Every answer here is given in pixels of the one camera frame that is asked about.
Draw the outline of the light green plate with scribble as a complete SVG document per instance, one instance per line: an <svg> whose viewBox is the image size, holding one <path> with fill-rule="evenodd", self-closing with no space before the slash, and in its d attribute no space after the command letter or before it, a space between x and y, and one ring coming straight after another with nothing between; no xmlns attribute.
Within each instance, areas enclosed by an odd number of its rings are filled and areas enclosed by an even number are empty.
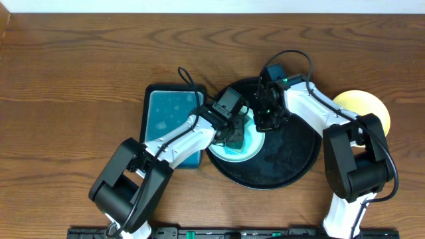
<svg viewBox="0 0 425 239"><path fill-rule="evenodd" d="M227 155L224 152L224 145L210 145L210 152L219 159L230 163L240 163L255 156L262 148L265 141L265 133L258 132L254 123L254 113L248 110L244 118L244 150L240 154Z"/></svg>

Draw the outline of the yellow plate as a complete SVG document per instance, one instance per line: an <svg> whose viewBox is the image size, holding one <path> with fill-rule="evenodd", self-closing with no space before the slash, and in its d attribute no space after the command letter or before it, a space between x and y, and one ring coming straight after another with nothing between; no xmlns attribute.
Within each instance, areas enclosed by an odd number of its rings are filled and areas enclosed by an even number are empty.
<svg viewBox="0 0 425 239"><path fill-rule="evenodd" d="M375 95L362 90L349 90L340 93L333 101L343 108L355 112L361 116L367 114L376 115L387 136L390 130L390 114L383 102Z"/></svg>

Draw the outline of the green yellow sponge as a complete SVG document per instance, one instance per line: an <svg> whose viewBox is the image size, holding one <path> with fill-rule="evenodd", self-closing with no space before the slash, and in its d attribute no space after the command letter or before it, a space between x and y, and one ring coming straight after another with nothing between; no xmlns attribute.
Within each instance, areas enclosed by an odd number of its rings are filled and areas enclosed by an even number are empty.
<svg viewBox="0 0 425 239"><path fill-rule="evenodd" d="M224 147L224 152L227 155L236 155L240 154L244 150L244 142L243 141L235 141L235 142L228 142Z"/></svg>

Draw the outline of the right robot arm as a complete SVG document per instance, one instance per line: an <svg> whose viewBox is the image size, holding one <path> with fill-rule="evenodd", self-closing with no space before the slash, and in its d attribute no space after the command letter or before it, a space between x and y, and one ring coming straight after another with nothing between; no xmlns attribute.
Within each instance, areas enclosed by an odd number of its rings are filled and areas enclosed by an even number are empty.
<svg viewBox="0 0 425 239"><path fill-rule="evenodd" d="M307 76L260 77L254 112L258 131L275 131L298 116L323 140L325 176L333 191L322 227L331 238L356 238L366 208L391 199L377 197L389 181L398 182L380 119L360 116L322 94Z"/></svg>

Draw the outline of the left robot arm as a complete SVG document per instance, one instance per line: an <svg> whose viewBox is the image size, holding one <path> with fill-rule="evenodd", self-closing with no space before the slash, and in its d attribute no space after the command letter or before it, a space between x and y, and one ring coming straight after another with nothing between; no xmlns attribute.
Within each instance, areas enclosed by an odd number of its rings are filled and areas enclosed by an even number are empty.
<svg viewBox="0 0 425 239"><path fill-rule="evenodd" d="M213 143L243 140L244 115L224 117L207 110L192 114L168 134L138 143L133 138L116 149L89 191L89 198L111 220L106 238L148 238L148 220L175 168Z"/></svg>

